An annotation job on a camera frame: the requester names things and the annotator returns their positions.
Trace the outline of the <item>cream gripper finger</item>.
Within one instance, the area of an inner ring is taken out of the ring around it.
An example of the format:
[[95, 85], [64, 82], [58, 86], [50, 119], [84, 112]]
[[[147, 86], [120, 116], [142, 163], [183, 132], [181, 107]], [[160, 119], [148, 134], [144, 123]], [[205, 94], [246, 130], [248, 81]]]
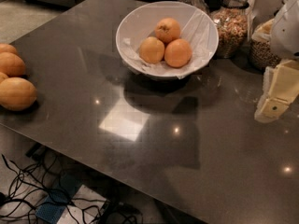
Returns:
[[261, 123], [279, 119], [299, 95], [299, 62], [282, 60], [263, 73], [263, 95], [254, 118]]

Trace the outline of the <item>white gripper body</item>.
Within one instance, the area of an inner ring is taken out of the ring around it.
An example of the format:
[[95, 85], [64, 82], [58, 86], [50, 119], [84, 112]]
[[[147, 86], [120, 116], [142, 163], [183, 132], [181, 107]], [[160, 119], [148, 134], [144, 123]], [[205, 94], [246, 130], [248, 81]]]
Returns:
[[282, 59], [299, 59], [299, 0], [288, 0], [275, 16], [270, 49]]

